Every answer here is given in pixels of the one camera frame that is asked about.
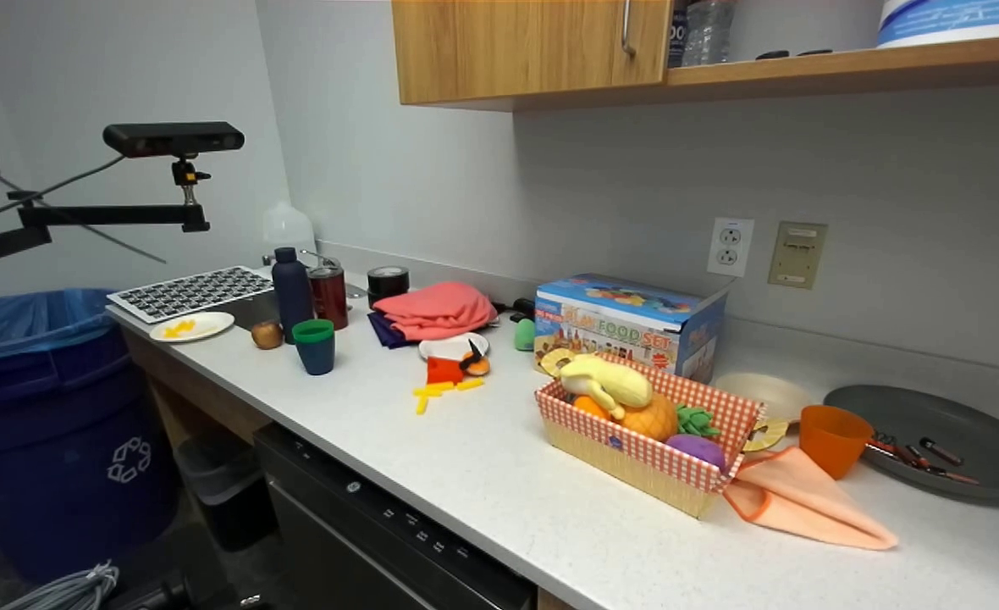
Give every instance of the blue container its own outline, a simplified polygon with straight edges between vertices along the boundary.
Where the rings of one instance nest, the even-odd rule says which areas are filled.
[[[171,442],[105,290],[0,297],[0,547],[27,580],[89,569],[177,514]]]
[[[275,288],[275,305],[277,305],[286,335],[287,343],[295,343],[290,325],[315,314],[307,270],[299,262],[295,246],[275,246],[270,288]]]

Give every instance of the green cup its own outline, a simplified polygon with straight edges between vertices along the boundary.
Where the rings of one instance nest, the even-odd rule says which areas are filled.
[[[290,338],[305,373],[325,375],[334,367],[334,325],[333,318],[305,318],[290,325]]]

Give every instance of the pink cloth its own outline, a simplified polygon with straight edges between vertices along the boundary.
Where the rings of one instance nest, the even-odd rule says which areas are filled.
[[[431,283],[376,300],[407,338],[447,338],[487,325],[499,312],[475,283]]]
[[[854,509],[840,483],[798,447],[746,462],[725,498],[746,521],[767,529],[854,547],[899,544],[899,535]]]

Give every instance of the wooden basket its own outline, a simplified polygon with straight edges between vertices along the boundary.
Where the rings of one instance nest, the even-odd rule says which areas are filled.
[[[707,411],[716,418],[719,442],[729,458],[729,467],[734,463],[741,442],[750,440],[761,413],[757,398],[720,394],[716,386],[681,380],[659,368],[646,368],[646,367],[632,367],[632,368],[641,368],[650,380],[655,394],[664,394],[672,402]],[[655,438],[644,438],[636,430],[628,430],[619,423],[577,411],[562,381],[548,381],[536,388],[536,402],[545,419],[545,438],[559,451],[584,458],[592,467],[694,518],[705,514],[719,486],[729,481],[729,474],[707,462],[699,462]]]

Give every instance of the gray plate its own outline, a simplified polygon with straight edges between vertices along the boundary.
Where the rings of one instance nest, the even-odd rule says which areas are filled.
[[[901,477],[916,486],[975,502],[999,503],[999,419],[980,413],[966,402],[951,402],[930,394],[916,394],[901,386],[840,386],[825,394],[825,402],[847,406],[873,423],[882,432],[894,432],[899,442],[917,442],[934,438],[943,447],[962,458],[962,474],[980,483],[951,481],[930,472],[907,467],[894,458],[865,451],[865,462],[890,477]]]

